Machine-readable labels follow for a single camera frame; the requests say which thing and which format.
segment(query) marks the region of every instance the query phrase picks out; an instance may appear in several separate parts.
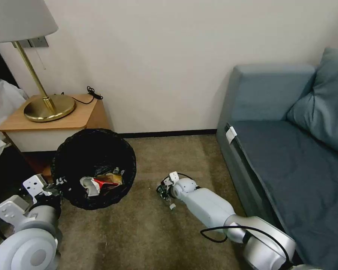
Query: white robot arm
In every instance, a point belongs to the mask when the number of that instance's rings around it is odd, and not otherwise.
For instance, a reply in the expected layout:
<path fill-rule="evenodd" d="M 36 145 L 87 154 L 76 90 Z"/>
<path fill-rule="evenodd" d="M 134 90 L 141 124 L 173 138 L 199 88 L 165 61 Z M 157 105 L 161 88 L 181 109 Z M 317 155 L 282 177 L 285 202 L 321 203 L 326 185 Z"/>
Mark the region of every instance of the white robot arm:
<path fill-rule="evenodd" d="M 0 204 L 0 219 L 14 226 L 14 234 L 0 244 L 0 270 L 55 270 L 62 239 L 58 229 L 60 196 L 48 187 L 41 175 L 23 183 L 33 197 L 33 207 L 18 195 Z M 35 196 L 44 197 L 42 203 Z"/>
<path fill-rule="evenodd" d="M 199 188 L 191 178 L 179 179 L 178 173 L 172 172 L 162 181 L 157 192 L 165 200 L 172 197 L 183 201 L 189 211 L 209 228 L 202 230 L 202 234 L 216 230 L 234 242 L 244 243 L 244 258 L 254 269 L 315 269 L 307 265 L 294 267 L 290 263 L 295 251 L 295 241 L 291 237 L 259 217 L 236 215 L 229 202 L 209 189 Z"/>
<path fill-rule="evenodd" d="M 0 270 L 57 269 L 62 239 L 57 226 L 61 200 L 58 187 L 62 183 L 48 185 L 41 175 L 35 175 L 23 183 L 33 197 L 34 205 L 29 211 L 29 204 L 18 195 L 0 204 L 0 218 L 12 224 L 15 232 L 0 245 Z M 172 172 L 157 192 L 166 200 L 173 197 L 183 201 L 208 227 L 201 231 L 206 238 L 210 239 L 204 232 L 216 230 L 234 242 L 244 243 L 244 258 L 254 269 L 318 269 L 293 266 L 290 263 L 295 251 L 292 238 L 258 217 L 236 215 L 229 202 L 209 189 L 199 188 L 189 177 L 179 179 L 178 174 Z"/>

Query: couch cushion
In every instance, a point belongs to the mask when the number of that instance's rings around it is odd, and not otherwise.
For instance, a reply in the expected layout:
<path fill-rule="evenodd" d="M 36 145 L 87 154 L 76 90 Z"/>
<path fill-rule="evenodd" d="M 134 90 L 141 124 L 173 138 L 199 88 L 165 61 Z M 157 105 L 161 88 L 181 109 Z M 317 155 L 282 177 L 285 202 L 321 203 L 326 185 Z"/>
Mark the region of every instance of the couch cushion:
<path fill-rule="evenodd" d="M 338 153 L 287 121 L 231 124 L 302 260 L 338 269 Z"/>
<path fill-rule="evenodd" d="M 313 90 L 287 117 L 338 151 L 338 49 L 325 49 Z"/>

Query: lamp shade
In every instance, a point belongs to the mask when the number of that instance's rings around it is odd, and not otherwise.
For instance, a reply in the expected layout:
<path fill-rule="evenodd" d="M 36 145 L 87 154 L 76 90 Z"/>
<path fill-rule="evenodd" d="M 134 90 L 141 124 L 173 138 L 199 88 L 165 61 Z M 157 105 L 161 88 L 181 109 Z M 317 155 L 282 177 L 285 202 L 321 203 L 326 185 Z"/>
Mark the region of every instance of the lamp shade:
<path fill-rule="evenodd" d="M 0 42 L 37 38 L 57 30 L 44 0 L 0 0 Z"/>

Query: blue couch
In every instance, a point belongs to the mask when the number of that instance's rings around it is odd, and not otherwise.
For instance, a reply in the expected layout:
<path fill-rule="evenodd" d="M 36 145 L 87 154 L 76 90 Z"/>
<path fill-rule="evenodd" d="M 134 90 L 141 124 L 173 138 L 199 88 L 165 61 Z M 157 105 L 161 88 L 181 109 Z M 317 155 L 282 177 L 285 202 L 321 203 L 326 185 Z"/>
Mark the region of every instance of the blue couch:
<path fill-rule="evenodd" d="M 236 66 L 217 140 L 246 214 L 294 238 L 304 263 L 338 269 L 338 152 L 286 119 L 315 75 L 310 65 Z"/>

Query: brown carpet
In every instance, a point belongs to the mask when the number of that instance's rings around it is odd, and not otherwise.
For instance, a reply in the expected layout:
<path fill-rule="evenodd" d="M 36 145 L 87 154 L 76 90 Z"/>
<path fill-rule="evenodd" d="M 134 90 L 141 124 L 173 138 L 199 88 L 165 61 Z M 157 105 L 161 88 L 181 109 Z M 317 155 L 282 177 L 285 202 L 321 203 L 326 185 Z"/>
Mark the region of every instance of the brown carpet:
<path fill-rule="evenodd" d="M 118 204 L 85 211 L 64 200 L 59 270 L 247 268 L 241 246 L 217 244 L 199 234 L 204 226 L 175 201 L 156 193 L 168 173 L 178 171 L 228 200 L 244 215 L 214 135 L 128 139 L 137 157 L 132 189 Z M 218 239 L 222 234 L 211 235 Z"/>

